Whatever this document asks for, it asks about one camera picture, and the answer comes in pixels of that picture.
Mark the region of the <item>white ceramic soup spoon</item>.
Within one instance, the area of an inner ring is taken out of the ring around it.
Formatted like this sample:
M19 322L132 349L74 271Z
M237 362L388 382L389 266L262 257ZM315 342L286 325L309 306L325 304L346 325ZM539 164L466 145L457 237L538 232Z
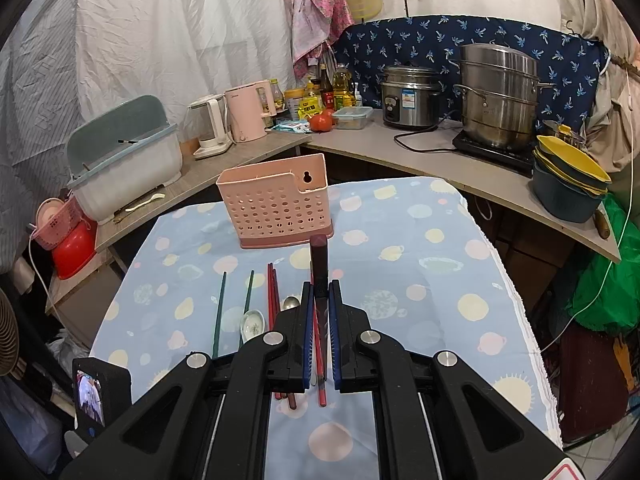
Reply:
M247 310L243 316L240 325L240 334L242 344L265 333L265 318L259 310Z

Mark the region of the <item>dark red chopstick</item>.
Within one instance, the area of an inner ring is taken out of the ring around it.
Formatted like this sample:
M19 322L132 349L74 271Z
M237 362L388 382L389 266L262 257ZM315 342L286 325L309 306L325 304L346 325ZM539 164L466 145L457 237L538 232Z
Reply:
M273 296L273 303L274 303L274 307L272 308L272 310L273 310L273 319L276 320L277 317L278 317L278 313L281 311L281 308L280 308L280 295L279 295L279 287L278 287L278 278L277 278L277 270L276 270L276 268L272 268L271 277L272 277L272 296ZM294 393L280 393L280 398L288 400L288 407L292 411L296 410L297 403L296 403L296 399L295 399L295 394Z

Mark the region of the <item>silver metal spoon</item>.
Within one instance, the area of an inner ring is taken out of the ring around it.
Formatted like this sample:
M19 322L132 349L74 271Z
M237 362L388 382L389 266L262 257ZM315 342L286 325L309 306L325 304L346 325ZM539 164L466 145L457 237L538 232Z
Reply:
M287 296L285 300L282 301L281 310L286 311L290 309L297 308L300 305L300 301L296 296Z

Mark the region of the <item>dark maroon chopstick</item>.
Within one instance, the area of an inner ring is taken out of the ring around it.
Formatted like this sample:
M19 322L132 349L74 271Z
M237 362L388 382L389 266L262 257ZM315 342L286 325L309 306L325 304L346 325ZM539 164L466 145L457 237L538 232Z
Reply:
M318 386L324 387L326 382L326 350L328 350L328 239L325 235L320 234L312 236L309 241L314 306L318 323L319 349L317 356L322 364L322 366L317 366Z

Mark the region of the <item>pink plastic utensil holder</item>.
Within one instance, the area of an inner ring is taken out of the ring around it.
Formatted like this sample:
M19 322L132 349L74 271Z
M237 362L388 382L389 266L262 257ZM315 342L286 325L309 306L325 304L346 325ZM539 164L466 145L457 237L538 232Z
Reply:
M217 188L244 249L333 235L326 160L320 153L226 169Z

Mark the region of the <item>red plastic basin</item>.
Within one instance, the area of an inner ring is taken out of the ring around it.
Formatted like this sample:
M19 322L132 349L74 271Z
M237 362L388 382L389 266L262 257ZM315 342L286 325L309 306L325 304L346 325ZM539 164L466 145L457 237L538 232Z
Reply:
M95 255L96 222L81 220L52 250L56 275L67 280L77 274Z

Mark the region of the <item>pink plastic basket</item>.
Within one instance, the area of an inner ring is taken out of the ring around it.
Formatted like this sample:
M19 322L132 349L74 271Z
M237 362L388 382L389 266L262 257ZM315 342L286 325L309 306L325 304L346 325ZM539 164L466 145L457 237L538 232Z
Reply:
M82 210L73 195L67 200L47 198L37 209L32 239L43 249L52 250L66 239L81 219Z

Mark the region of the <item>cream plastic fork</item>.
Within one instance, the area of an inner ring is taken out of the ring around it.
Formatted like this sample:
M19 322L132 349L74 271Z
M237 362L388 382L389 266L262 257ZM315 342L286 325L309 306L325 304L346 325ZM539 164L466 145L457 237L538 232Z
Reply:
M125 207L124 212L134 212L146 205L157 202L158 200L163 200L166 197L164 193L153 193L152 195L145 197L143 200L138 200L137 203Z

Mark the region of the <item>stacked yellow green bowls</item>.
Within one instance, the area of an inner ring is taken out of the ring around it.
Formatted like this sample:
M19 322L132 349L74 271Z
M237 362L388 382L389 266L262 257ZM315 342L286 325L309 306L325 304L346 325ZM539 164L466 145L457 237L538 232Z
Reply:
M561 220L587 222L608 194L611 177L557 136L537 136L533 156L533 190L542 206Z

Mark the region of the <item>black induction cooker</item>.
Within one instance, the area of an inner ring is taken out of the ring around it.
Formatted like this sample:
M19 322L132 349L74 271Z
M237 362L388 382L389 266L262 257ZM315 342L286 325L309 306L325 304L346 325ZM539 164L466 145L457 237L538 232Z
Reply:
M514 150L512 148L494 148L472 139L469 133L464 130L454 137L452 145L462 154L510 169L524 177L533 177L534 156L531 145L526 145L524 148L514 148Z

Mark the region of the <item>white glass kettle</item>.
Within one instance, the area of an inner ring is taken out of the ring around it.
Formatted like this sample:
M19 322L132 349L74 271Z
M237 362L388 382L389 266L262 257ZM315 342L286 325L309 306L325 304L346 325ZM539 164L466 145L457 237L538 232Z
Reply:
M205 131L198 135L198 149L193 153L194 158L201 160L228 152L234 141L224 94L203 96L192 102L189 110L204 110L205 113Z

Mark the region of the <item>wet wipes packet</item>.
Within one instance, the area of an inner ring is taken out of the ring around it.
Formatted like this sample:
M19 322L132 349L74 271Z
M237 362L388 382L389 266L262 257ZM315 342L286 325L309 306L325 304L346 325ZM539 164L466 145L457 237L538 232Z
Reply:
M272 128L272 131L283 131L292 133L311 133L309 122L305 119L285 120L278 122Z

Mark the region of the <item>pink electric kettle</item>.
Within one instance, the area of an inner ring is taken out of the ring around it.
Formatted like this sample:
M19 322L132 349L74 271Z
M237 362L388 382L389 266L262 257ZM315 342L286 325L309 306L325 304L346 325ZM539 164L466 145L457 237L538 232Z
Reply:
M264 118L277 114L269 80L243 84L227 90L224 96L236 144L252 142L267 134Z

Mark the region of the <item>dark soy sauce bottle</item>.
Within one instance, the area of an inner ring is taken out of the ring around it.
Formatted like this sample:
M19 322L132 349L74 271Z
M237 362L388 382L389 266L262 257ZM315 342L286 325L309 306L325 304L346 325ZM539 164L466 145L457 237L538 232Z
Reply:
M334 109L334 90L331 84L326 64L320 64L320 94L323 106L328 110Z

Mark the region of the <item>navy floral cloth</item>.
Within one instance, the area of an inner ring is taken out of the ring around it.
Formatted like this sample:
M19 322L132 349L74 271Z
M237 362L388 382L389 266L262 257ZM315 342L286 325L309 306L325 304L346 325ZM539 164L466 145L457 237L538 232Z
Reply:
M442 114L458 116L466 64L488 65L495 75L528 77L522 98L537 101L533 132L546 122L575 131L585 125L596 98L599 77L610 55L602 42L569 32L504 18L469 15L423 15L386 18L349 26L333 46L337 62L358 84L363 103L383 106L384 70L393 66L421 67L436 74L442 85Z

